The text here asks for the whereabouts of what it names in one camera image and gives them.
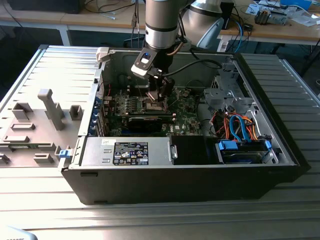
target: motherboard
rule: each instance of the motherboard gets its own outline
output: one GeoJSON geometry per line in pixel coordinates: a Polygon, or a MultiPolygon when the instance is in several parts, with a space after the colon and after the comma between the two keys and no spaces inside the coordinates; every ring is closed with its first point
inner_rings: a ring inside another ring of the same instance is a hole
{"type": "Polygon", "coordinates": [[[152,101],[139,89],[119,90],[105,97],[108,136],[198,136],[202,135],[196,115],[199,94],[175,88],[164,101],[152,101]]]}

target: power supply label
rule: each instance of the power supply label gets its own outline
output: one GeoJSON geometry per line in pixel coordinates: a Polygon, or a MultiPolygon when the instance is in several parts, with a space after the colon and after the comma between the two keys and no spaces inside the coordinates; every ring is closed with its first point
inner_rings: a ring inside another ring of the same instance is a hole
{"type": "Polygon", "coordinates": [[[116,142],[114,144],[113,165],[148,165],[147,142],[116,142]]]}

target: floor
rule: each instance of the floor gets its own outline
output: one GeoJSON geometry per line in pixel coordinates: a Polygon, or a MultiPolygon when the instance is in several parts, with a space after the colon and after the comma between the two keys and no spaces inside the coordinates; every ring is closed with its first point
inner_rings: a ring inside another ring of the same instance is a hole
{"type": "MultiPolygon", "coordinates": [[[[7,27],[1,27],[0,32],[3,31],[8,32],[7,27]]],[[[36,52],[39,44],[62,45],[57,30],[16,27],[14,33],[15,38],[6,35],[0,40],[0,100],[36,52]]],[[[130,34],[127,33],[72,31],[71,37],[75,46],[123,48],[130,44],[124,42],[130,39],[130,34]]],[[[275,46],[275,43],[248,42],[241,46],[240,52],[270,54],[275,46]]],[[[277,51],[277,55],[288,60],[297,72],[301,70],[307,54],[308,46],[290,44],[280,47],[277,51]]],[[[315,83],[320,78],[319,63],[320,60],[315,62],[303,78],[317,95],[320,93],[315,83]]]]}

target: green motherboard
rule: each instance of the green motherboard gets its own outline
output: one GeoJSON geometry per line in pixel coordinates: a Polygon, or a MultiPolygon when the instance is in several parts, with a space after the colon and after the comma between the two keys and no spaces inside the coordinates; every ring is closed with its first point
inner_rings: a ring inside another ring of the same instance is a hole
{"type": "Polygon", "coordinates": [[[130,96],[117,92],[108,101],[107,124],[109,136],[153,136],[202,135],[196,115],[196,95],[190,89],[175,88],[170,97],[162,102],[151,102],[142,94],[130,96]],[[128,128],[129,118],[157,118],[163,120],[157,132],[132,133],[128,128]]]}

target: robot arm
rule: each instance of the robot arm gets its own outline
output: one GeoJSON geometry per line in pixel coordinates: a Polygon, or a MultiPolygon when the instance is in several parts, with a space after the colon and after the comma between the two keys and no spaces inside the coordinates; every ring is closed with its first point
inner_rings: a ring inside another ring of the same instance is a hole
{"type": "Polygon", "coordinates": [[[173,55],[178,52],[177,43],[183,44],[177,38],[180,12],[191,4],[183,13],[186,35],[197,47],[208,49],[222,28],[220,3],[221,0],[146,0],[145,47],[131,71],[149,81],[148,95],[153,101],[169,96],[175,84],[162,75],[169,72],[173,55]]]}

